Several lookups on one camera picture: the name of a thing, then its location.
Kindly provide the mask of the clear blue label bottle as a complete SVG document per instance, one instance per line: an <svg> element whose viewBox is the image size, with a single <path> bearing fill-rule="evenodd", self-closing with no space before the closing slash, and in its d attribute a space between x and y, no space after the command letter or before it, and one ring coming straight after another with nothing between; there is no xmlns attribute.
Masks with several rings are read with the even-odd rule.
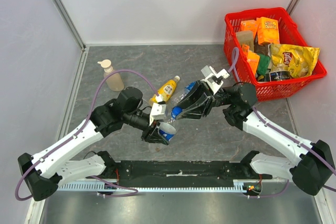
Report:
<svg viewBox="0 0 336 224"><path fill-rule="evenodd" d="M167 114L166 119L159 125L159 133L168 141L170 141L179 130L179 121L177 120L177 117L172 118L171 111Z"/></svg>

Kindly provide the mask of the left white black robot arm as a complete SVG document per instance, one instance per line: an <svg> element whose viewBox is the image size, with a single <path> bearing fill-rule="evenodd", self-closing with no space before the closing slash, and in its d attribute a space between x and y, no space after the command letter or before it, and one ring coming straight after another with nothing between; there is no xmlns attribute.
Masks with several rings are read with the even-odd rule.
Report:
<svg viewBox="0 0 336 224"><path fill-rule="evenodd" d="M72 158L91 144L98 142L129 125L141 130L141 139L149 143L169 142L159 133L159 124L166 117L163 100L151 105L150 113L141 110L143 94L134 87L127 87L117 98L89 112L72 132L52 146L34 155L23 153L18 157L21 179L15 189L15 197L22 201L19 189L25 183L31 198L41 201L69 182L90 176L110 178L115 174L116 163L110 154L101 151L91 158L73 161Z"/></svg>

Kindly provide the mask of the blue bottle cap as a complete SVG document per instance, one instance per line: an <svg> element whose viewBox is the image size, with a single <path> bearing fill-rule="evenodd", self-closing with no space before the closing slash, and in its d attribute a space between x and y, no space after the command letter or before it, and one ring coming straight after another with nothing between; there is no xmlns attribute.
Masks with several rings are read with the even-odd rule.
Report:
<svg viewBox="0 0 336 224"><path fill-rule="evenodd" d="M171 111L172 118L176 118L182 111L183 110L180 107L175 106Z"/></svg>

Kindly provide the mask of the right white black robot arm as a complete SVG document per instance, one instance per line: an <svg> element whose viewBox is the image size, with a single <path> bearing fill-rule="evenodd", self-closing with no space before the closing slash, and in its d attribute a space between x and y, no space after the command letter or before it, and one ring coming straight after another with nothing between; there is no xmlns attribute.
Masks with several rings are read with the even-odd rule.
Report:
<svg viewBox="0 0 336 224"><path fill-rule="evenodd" d="M322 141L301 138L267 119L254 107L256 88L247 82L213 91L205 80L196 81L172 110L176 120L198 120L209 115L212 108L223 106L225 120L231 126L249 133L279 151L283 157L252 152L251 160L240 166L248 179L259 175L281 177L308 195L315 196L335 174L330 146Z"/></svg>

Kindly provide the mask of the crushed clear water bottle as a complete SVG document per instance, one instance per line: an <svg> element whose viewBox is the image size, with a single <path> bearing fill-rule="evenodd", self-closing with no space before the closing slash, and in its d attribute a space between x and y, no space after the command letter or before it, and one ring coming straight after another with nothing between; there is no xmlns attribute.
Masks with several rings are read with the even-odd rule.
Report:
<svg viewBox="0 0 336 224"><path fill-rule="evenodd" d="M183 89L177 91L176 93L173 94L172 98L171 98L171 105L172 106L176 106L194 87L195 85L195 81L191 82L190 84L188 84L186 87L184 87Z"/></svg>

